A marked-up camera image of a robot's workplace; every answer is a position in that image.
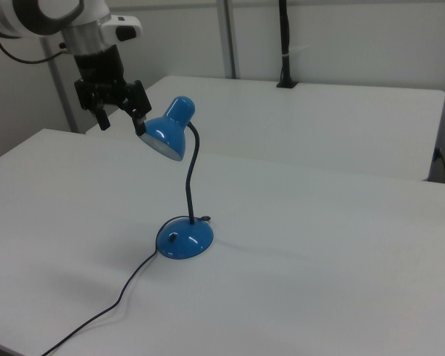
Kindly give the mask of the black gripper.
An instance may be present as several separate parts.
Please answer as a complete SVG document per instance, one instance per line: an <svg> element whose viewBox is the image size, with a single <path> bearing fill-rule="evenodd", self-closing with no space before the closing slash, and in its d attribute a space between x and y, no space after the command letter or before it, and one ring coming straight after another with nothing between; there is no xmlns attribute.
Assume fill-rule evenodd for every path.
<svg viewBox="0 0 445 356"><path fill-rule="evenodd" d="M142 83L127 83L116 45L94 54L74 56L81 78L74 82L79 104L90 111L102 131L111 126L105 105L115 105L132 119L137 136L146 133L151 103Z"/></svg>

